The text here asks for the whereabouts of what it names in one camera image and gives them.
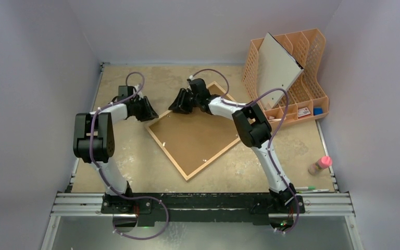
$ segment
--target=orange desk organizer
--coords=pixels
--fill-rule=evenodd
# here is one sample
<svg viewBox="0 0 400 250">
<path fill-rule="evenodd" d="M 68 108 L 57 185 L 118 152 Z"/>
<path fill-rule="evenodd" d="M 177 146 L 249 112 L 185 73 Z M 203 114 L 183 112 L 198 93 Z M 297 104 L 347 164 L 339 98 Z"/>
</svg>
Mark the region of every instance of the orange desk organizer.
<svg viewBox="0 0 400 250">
<path fill-rule="evenodd" d="M 274 38 L 304 67 L 304 72 L 287 91 L 289 108 L 283 126 L 325 117 L 329 113 L 329 98 L 318 84 L 317 72 L 326 38 L 318 29 L 276 35 Z M 263 40 L 264 38 L 251 40 L 244 66 L 242 82 L 252 100 L 258 97 L 258 50 Z M 276 119 L 283 116 L 285 104 L 285 96 L 272 109 L 264 109 L 258 102 L 267 118 L 272 116 Z M 304 107 L 310 110 L 311 115 L 298 118 L 298 110 Z M 323 113 L 315 116 L 314 107 L 322 108 Z M 278 123 L 279 121 L 270 122 L 272 127 L 276 127 Z"/>
</svg>

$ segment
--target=pink bottle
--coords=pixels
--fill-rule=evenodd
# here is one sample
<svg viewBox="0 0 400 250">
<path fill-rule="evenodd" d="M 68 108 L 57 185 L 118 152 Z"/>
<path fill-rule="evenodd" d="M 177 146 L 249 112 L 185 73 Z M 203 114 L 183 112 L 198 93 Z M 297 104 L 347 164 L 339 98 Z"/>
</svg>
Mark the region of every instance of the pink bottle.
<svg viewBox="0 0 400 250">
<path fill-rule="evenodd" d="M 332 165 L 332 159 L 329 156 L 323 156 L 316 163 L 309 166 L 308 171 L 313 176 Z"/>
</svg>

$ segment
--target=blue object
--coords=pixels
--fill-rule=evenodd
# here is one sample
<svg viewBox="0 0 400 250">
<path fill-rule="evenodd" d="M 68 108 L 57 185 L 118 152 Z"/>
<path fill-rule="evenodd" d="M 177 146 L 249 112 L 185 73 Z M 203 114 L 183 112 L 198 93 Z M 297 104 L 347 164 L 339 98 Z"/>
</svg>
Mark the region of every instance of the blue object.
<svg viewBox="0 0 400 250">
<path fill-rule="evenodd" d="M 314 108 L 314 116 L 320 115 L 323 113 L 322 108 Z"/>
</svg>

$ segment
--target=white board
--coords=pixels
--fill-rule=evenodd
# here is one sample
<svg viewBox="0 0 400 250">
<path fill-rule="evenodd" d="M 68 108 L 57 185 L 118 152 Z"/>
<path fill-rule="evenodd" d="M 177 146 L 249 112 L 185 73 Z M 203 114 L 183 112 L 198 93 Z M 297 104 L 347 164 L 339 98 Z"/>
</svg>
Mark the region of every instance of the white board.
<svg viewBox="0 0 400 250">
<path fill-rule="evenodd" d="M 258 96 L 273 88 L 287 91 L 302 72 L 303 67 L 267 33 L 258 50 Z M 282 92 L 275 91 L 263 98 L 261 104 L 265 110 L 271 109 L 282 97 Z"/>
</svg>

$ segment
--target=bottle cap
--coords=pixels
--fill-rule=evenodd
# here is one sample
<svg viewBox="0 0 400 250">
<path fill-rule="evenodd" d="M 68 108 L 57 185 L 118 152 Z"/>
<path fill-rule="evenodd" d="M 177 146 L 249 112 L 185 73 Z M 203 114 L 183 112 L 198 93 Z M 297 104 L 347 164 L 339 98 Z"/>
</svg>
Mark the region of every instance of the bottle cap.
<svg viewBox="0 0 400 250">
<path fill-rule="evenodd" d="M 329 156 L 323 156 L 319 163 L 321 168 L 328 168 L 332 165 L 332 159 Z"/>
</svg>

